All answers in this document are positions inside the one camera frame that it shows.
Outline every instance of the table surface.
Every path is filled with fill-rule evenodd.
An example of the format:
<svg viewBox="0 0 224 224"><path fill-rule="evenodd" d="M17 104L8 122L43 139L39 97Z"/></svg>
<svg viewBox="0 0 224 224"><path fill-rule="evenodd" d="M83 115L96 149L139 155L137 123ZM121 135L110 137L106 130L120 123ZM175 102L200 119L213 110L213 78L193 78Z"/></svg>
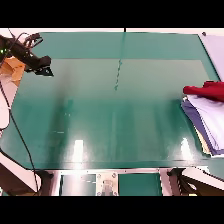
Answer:
<svg viewBox="0 0 224 224"><path fill-rule="evenodd" d="M180 107L185 85L218 80L197 35L41 35L55 76L25 74L12 107L37 169L222 166ZM1 147L31 168L12 122Z"/></svg>

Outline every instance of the green table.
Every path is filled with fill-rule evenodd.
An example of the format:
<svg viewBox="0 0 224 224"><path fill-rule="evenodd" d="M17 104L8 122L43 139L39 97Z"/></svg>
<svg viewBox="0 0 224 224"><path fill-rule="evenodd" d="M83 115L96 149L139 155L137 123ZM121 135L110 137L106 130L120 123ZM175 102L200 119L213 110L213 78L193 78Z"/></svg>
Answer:
<svg viewBox="0 0 224 224"><path fill-rule="evenodd" d="M34 53L53 59L55 77L25 74L12 107L37 169L209 165L220 170L223 160L202 153L180 107L185 85L218 80L197 35L41 35L44 41ZM77 140L83 141L81 157L75 155ZM0 144L31 168L12 122Z"/></svg>

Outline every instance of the gray cloth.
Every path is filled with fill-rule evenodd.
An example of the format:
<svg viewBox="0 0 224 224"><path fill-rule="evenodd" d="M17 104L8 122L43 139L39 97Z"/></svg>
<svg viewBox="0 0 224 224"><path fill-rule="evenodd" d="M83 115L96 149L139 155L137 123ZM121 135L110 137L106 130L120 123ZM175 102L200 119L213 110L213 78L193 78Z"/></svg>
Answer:
<svg viewBox="0 0 224 224"><path fill-rule="evenodd" d="M209 140L208 134L205 130L205 127L202 123L200 114L198 113L197 109L190 103L189 100L182 101L181 107L184 110L185 114L188 116L188 118L192 121L194 126L197 128L197 130L201 133L203 136L204 140L207 143L207 146L211 152L212 155L220 155L224 154L224 149L221 150L215 150L212 147L212 144Z"/></svg>

